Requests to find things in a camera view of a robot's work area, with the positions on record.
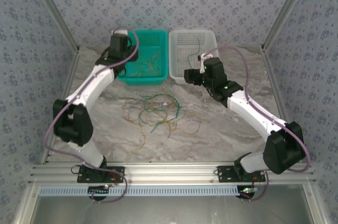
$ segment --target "marble surface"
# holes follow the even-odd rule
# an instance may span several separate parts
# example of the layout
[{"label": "marble surface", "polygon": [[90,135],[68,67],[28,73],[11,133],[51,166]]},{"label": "marble surface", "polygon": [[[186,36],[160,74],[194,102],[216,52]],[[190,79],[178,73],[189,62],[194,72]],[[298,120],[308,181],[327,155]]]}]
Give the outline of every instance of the marble surface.
[{"label": "marble surface", "polygon": [[[241,49],[248,60],[250,70],[250,95],[271,113],[278,115],[277,105],[268,80],[261,54]],[[100,52],[82,47],[71,91],[76,90],[91,72]],[[241,58],[231,50],[221,51],[220,59],[228,79],[244,86],[245,68]],[[260,135],[243,118],[214,101],[203,87],[178,85],[167,78],[160,86],[127,86],[114,81],[97,99],[90,117],[94,126],[92,139],[109,161],[125,161],[126,154],[141,146],[143,136],[140,126],[123,118],[123,108],[130,110],[130,117],[137,118],[143,100],[141,95],[153,95],[166,89],[185,107],[187,115],[178,122],[179,128],[193,132],[199,123],[196,113],[202,117],[200,130],[195,135],[174,131],[168,138],[168,128],[160,125],[155,131],[143,127],[146,143],[142,149],[130,154],[128,161],[233,161],[243,154],[264,147]],[[59,138],[55,148],[72,151]],[[49,161],[73,160],[72,157],[51,153]]]}]

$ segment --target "tangled wires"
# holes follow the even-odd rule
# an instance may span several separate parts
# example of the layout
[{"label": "tangled wires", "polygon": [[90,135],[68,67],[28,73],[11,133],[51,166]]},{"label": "tangled wires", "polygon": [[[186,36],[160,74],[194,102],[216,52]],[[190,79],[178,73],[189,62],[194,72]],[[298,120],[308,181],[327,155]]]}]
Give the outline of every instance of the tangled wires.
[{"label": "tangled wires", "polygon": [[127,78],[146,78],[152,76],[152,77],[160,77],[161,73],[157,72],[154,68],[154,63],[158,62],[158,59],[161,57],[161,53],[158,53],[156,55],[154,55],[151,59],[149,59],[149,61],[145,62],[142,61],[141,58],[139,58],[138,61],[134,62],[134,65],[132,67],[132,71],[136,71],[136,72],[126,72],[125,69],[125,74],[123,76],[120,76],[121,78],[123,77],[127,77]]},{"label": "tangled wires", "polygon": [[168,128],[168,137],[170,137],[171,132],[180,130],[183,133],[188,135],[196,134],[201,126],[201,116],[198,113],[188,112],[191,115],[199,118],[199,125],[194,132],[187,132],[184,129],[178,128],[177,123],[187,115],[187,111],[182,107],[179,101],[168,91],[162,90],[154,94],[153,96],[141,96],[143,99],[143,105],[141,110],[137,115],[137,118],[131,119],[129,111],[127,110],[127,103],[123,106],[124,110],[124,119],[134,125],[140,126],[140,132],[143,136],[143,143],[140,147],[131,150],[127,153],[126,160],[128,160],[129,155],[141,148],[146,144],[146,135],[144,133],[143,127],[148,125],[153,127],[150,133],[157,129],[160,125],[166,125]]}]

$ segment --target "yellow wire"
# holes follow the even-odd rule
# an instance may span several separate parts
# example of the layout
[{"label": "yellow wire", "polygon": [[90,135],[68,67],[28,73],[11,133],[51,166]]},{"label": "yellow wire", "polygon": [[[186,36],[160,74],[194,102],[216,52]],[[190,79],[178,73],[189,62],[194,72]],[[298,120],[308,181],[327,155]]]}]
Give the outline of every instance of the yellow wire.
[{"label": "yellow wire", "polygon": [[[164,94],[164,96],[171,102],[170,104],[168,104],[168,110],[166,111],[161,111],[161,110],[157,110],[155,107],[154,107],[154,99],[156,98],[156,96],[158,96],[159,94]],[[163,124],[167,124],[168,125],[168,128],[169,128],[169,135],[167,138],[170,137],[171,135],[171,132],[174,132],[174,131],[177,131],[177,130],[180,130],[182,131],[183,133],[186,133],[188,135],[194,135],[196,134],[199,130],[200,130],[200,127],[201,127],[201,123],[202,123],[202,118],[201,118],[201,115],[199,113],[196,113],[196,112],[189,112],[189,114],[192,114],[192,115],[195,115],[197,117],[199,117],[199,126],[197,128],[197,130],[195,132],[187,132],[186,130],[184,129],[181,129],[181,128],[177,128],[177,123],[183,119],[187,112],[185,109],[182,109],[183,112],[184,112],[184,115],[181,117],[181,118],[177,118],[177,119],[168,119],[168,116],[169,116],[169,113],[176,113],[177,112],[177,109],[176,110],[169,110],[170,108],[170,105],[175,105],[175,99],[173,97],[171,97],[170,95],[173,95],[171,93],[171,91],[168,91],[168,90],[161,90],[161,91],[158,91],[156,92],[149,100],[146,100],[146,102],[149,102],[150,101],[150,106],[147,108],[147,110],[145,110],[144,108],[138,113],[138,118],[136,119],[131,119],[130,116],[129,116],[129,112],[127,113],[127,103],[128,103],[128,98],[125,96],[125,104],[122,106],[122,109],[123,109],[123,118],[134,124],[134,125],[138,125],[140,126],[140,132],[141,132],[141,135],[143,136],[143,143],[141,146],[129,151],[127,154],[126,154],[126,162],[128,162],[129,160],[129,156],[131,153],[137,151],[137,150],[140,150],[142,149],[145,144],[146,144],[146,135],[145,135],[145,132],[143,131],[143,126],[142,126],[142,123],[148,125],[148,126],[155,126],[157,125],[158,123],[163,123]],[[156,121],[152,121],[152,119],[148,119],[148,115],[149,114],[156,114],[157,117],[159,117],[160,119],[159,120],[156,120]]]},{"label": "yellow wire", "polygon": [[[154,55],[154,56],[149,60],[149,63],[145,63],[145,62],[139,63],[139,64],[138,64],[138,68],[137,68],[137,71],[138,71],[138,72],[132,73],[131,75],[129,75],[129,77],[138,74],[137,77],[139,78],[139,77],[142,75],[142,73],[148,72],[148,71],[150,71],[150,70],[152,70],[152,71],[153,71],[154,73],[156,73],[156,74],[160,74],[159,72],[156,72],[156,71],[155,71],[155,69],[153,68],[153,65],[152,65],[153,60],[156,59],[157,57],[159,57],[160,55],[161,55],[161,53]],[[139,69],[140,69],[139,67],[140,67],[141,65],[146,65],[146,66],[148,66],[148,68],[147,68],[146,70],[139,70]]]}]

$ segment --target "blue floral wallpaper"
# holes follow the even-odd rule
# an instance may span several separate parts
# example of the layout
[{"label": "blue floral wallpaper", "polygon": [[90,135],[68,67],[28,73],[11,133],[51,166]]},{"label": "blue floral wallpaper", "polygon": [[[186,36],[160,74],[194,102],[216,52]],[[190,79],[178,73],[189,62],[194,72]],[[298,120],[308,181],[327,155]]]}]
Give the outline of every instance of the blue floral wallpaper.
[{"label": "blue floral wallpaper", "polygon": [[10,223],[73,52],[41,0],[0,0],[0,223]]},{"label": "blue floral wallpaper", "polygon": [[223,44],[262,44],[284,0],[54,0],[82,46],[109,44],[116,25],[213,30]]},{"label": "blue floral wallpaper", "polygon": [[338,0],[298,0],[269,51],[290,115],[304,132],[338,223]]}]

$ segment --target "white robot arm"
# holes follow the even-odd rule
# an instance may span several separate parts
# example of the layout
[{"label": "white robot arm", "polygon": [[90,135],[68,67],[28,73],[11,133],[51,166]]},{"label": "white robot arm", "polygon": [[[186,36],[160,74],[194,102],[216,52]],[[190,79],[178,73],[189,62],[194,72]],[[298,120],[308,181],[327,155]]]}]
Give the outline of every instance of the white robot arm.
[{"label": "white robot arm", "polygon": [[[55,123],[54,133],[78,152],[78,155],[84,160],[84,166],[86,163],[100,168],[106,166],[104,156],[91,140],[93,126],[88,112],[102,91],[125,69],[125,65],[102,71],[98,75],[97,72],[127,57],[135,49],[132,45],[128,46],[128,41],[131,42],[127,31],[112,33],[110,47],[96,61],[92,73],[81,87],[66,100],[57,100],[53,105],[55,117],[70,100],[73,100],[74,97],[77,98]],[[135,61],[137,58],[138,54],[131,61]],[[240,179],[252,177],[253,172],[262,170],[271,170],[276,174],[281,174],[305,157],[304,151],[293,138],[274,124],[274,122],[278,122],[285,125],[303,141],[302,130],[297,123],[286,123],[249,97],[251,103],[254,103],[260,111],[273,118],[272,121],[267,119],[249,105],[243,88],[236,82],[227,79],[219,58],[213,58],[210,54],[207,56],[202,54],[199,59],[201,60],[201,68],[185,70],[185,81],[206,87],[208,93],[216,101],[243,117],[266,141],[264,151],[248,153],[234,162],[234,169]],[[96,76],[95,79],[79,94],[80,89],[87,84],[92,76]]]},{"label": "white robot arm", "polygon": [[[128,46],[128,41],[131,40],[126,30],[112,33],[110,47],[105,49],[101,57],[96,61],[96,65],[88,78],[66,100],[57,100],[53,105],[55,117],[67,103],[76,97],[76,100],[67,112],[56,122],[54,133],[60,136],[64,142],[67,142],[72,149],[77,151],[77,154],[84,160],[84,165],[89,163],[94,167],[101,167],[103,162],[105,162],[104,156],[98,151],[91,139],[93,126],[89,112],[102,91],[125,69],[125,65],[123,64],[110,70],[102,70],[106,66],[128,57],[134,51],[135,47],[132,45]],[[136,53],[130,61],[135,61],[137,58],[138,54]],[[85,85],[87,85],[85,90],[79,94]]]},{"label": "white robot arm", "polygon": [[184,71],[185,81],[194,85],[203,85],[213,99],[243,117],[266,142],[264,151],[248,153],[234,162],[238,177],[251,176],[253,172],[262,170],[271,170],[276,174],[281,174],[305,157],[302,147],[289,133],[278,126],[278,124],[285,126],[304,142],[299,124],[287,123],[274,116],[249,96],[250,104],[242,86],[228,80],[219,58],[213,58],[212,54],[204,53],[199,56],[199,60],[201,61],[200,69]]}]

